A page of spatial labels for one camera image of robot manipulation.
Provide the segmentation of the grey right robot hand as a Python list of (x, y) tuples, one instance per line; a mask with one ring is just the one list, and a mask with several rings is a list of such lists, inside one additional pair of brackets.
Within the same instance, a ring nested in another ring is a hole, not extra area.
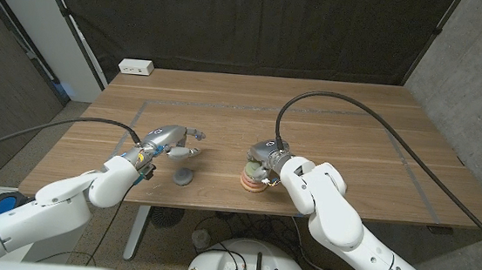
[(283, 141), (282, 149), (278, 147), (274, 139), (254, 144), (248, 150), (248, 162), (245, 166), (246, 178), (254, 183), (267, 183), (268, 176), (272, 172), (281, 176), (284, 164), (293, 157), (286, 141)]

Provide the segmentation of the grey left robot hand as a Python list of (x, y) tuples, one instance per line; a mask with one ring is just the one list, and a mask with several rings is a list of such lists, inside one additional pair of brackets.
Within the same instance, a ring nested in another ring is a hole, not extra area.
[(138, 172), (152, 172), (156, 167), (153, 159), (160, 154), (175, 160), (188, 159), (197, 156), (199, 149), (187, 148), (187, 136), (201, 141), (206, 134), (196, 128), (186, 128), (179, 125), (164, 125), (150, 131), (139, 144), (121, 154), (121, 157), (133, 164)]

